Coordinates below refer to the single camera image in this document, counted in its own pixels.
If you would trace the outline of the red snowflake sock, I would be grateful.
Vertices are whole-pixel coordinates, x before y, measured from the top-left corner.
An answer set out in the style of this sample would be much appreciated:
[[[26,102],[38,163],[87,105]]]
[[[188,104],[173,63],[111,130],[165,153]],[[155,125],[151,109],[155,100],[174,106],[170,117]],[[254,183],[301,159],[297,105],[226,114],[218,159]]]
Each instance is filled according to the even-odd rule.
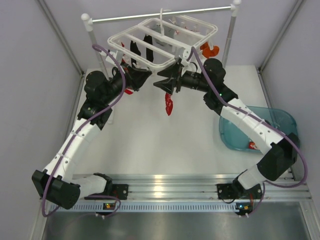
[[[170,116],[172,114],[172,111],[173,111],[173,108],[174,108],[174,103],[171,99],[171,95],[169,93],[166,93],[165,94],[165,111],[166,111],[166,114],[168,116]]]

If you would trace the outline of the white clip sock hanger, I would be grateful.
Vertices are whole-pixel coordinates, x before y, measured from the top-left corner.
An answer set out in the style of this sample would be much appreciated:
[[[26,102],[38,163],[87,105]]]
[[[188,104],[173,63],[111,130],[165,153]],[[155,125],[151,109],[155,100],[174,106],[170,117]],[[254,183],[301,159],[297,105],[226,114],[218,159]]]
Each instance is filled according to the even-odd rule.
[[[134,68],[149,69],[159,72],[175,63],[179,48],[195,48],[208,42],[218,32],[218,27],[188,15],[176,15],[171,18],[154,17],[123,30],[108,38],[107,43],[123,52],[125,63],[136,60]],[[136,42],[141,56],[131,52],[130,43]]]

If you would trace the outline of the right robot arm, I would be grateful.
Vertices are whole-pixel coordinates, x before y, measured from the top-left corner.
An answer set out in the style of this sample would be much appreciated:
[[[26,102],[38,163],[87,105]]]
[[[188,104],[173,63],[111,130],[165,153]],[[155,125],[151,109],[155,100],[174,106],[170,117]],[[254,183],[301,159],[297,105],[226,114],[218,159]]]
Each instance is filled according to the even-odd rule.
[[[158,72],[163,80],[153,85],[168,94],[182,87],[204,92],[203,100],[210,110],[230,121],[246,134],[263,154],[254,166],[240,173],[229,185],[228,199],[246,198],[265,181],[274,182],[297,161],[299,138],[286,135],[251,111],[224,83],[226,71],[215,58],[206,59],[201,72],[183,71],[180,60]]]

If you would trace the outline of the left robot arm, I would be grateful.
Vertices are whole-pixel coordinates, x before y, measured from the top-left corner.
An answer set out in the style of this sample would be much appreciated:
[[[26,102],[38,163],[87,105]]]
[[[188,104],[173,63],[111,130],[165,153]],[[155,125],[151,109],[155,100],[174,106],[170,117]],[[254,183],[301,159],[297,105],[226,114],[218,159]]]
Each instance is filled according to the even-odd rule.
[[[131,67],[126,63],[120,69],[114,67],[111,78],[106,78],[99,70],[87,75],[84,85],[86,99],[69,136],[52,161],[43,170],[36,170],[31,177],[43,202],[49,201],[68,210],[79,199],[90,195],[107,199],[113,194],[112,178],[103,173],[79,179],[74,179],[73,175],[125,90],[138,91],[151,75],[151,70]]]

